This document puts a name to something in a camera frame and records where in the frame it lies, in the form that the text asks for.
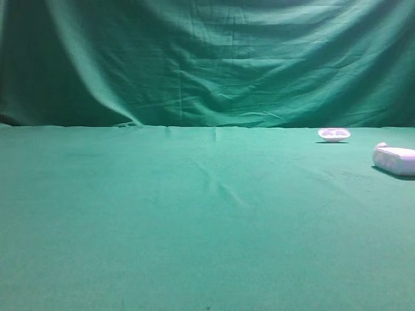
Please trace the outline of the white bluetooth earphone case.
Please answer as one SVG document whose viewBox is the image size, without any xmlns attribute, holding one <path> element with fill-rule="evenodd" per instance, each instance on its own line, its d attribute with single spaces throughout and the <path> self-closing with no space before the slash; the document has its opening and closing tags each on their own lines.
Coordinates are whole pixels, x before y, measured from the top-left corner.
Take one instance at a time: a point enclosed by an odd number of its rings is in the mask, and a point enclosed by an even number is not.
<svg viewBox="0 0 415 311">
<path fill-rule="evenodd" d="M 396 176 L 414 176 L 414 150 L 379 143 L 372 155 L 375 167 Z"/>
</svg>

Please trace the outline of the white open earphone case half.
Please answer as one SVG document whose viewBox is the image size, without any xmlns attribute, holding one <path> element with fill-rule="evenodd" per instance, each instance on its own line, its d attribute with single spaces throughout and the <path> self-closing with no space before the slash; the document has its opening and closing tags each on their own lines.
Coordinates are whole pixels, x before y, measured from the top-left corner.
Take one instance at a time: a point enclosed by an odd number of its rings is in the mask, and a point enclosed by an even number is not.
<svg viewBox="0 0 415 311">
<path fill-rule="evenodd" d="M 325 142 L 338 143 L 351 137 L 351 133 L 345 128 L 321 128 L 318 136 Z"/>
</svg>

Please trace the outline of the green backdrop curtain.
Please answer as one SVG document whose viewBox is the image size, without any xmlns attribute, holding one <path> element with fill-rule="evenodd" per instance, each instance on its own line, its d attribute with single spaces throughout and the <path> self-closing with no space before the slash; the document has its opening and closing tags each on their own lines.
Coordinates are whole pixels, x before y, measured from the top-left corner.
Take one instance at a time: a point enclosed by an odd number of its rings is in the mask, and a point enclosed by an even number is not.
<svg viewBox="0 0 415 311">
<path fill-rule="evenodd" d="M 1 122 L 414 125 L 413 1 L 2 1 Z"/>
</svg>

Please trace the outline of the green table cloth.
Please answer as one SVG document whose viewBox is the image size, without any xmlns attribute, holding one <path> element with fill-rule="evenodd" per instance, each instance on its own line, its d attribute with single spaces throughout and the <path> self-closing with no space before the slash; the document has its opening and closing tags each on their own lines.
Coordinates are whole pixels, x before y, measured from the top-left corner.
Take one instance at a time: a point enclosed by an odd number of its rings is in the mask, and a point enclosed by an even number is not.
<svg viewBox="0 0 415 311">
<path fill-rule="evenodd" d="M 1 128 L 2 310 L 413 310 L 413 128 Z"/>
</svg>

